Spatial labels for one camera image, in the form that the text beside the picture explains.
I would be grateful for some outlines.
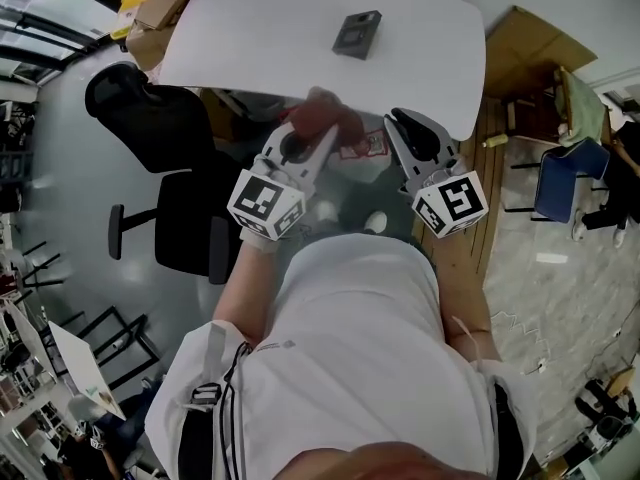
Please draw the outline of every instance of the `white shoe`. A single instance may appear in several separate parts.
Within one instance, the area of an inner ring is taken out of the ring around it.
[[[313,213],[318,219],[318,222],[323,220],[338,222],[338,209],[331,201],[319,201],[318,204],[313,207]]]
[[[624,235],[627,234],[627,230],[625,229],[619,229],[616,228],[616,230],[613,232],[613,246],[616,249],[620,249],[620,247],[622,247],[622,244],[624,242]]]
[[[573,229],[571,230],[571,238],[576,242],[579,242],[584,238],[584,234],[587,232],[587,226],[582,222],[584,212],[582,210],[576,210],[576,218],[573,223]]]
[[[373,212],[365,222],[364,229],[373,231],[376,235],[383,233],[387,229],[387,214],[380,211]]]

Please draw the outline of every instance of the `white shirt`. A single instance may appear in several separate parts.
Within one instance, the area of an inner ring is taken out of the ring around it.
[[[269,336],[241,366],[247,480],[273,478],[300,453],[414,444],[460,469],[491,475],[495,380],[509,393],[525,458],[535,442],[527,379],[496,361],[470,364],[444,342],[433,268],[392,238],[343,235],[291,262]],[[178,480],[181,421],[191,391],[216,380],[242,343],[214,321],[185,338],[147,416],[147,434]],[[212,366],[217,348],[222,361]]]

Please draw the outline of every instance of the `green cloth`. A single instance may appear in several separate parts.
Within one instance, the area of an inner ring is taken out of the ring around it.
[[[571,135],[562,135],[560,144],[569,147],[589,137],[600,144],[604,123],[604,104],[591,87],[571,73],[567,73],[567,83],[573,122]],[[566,119],[564,91],[556,92],[556,110]]]

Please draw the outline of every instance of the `black office chair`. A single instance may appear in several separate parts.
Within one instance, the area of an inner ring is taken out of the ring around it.
[[[147,82],[135,64],[121,62],[98,73],[85,93],[89,115],[149,172],[183,170],[162,179],[157,208],[128,217],[123,205],[111,208],[109,255],[119,260],[122,234],[155,218],[158,263],[225,283],[240,248],[240,228],[226,204],[241,166],[216,150],[206,109],[195,94]]]

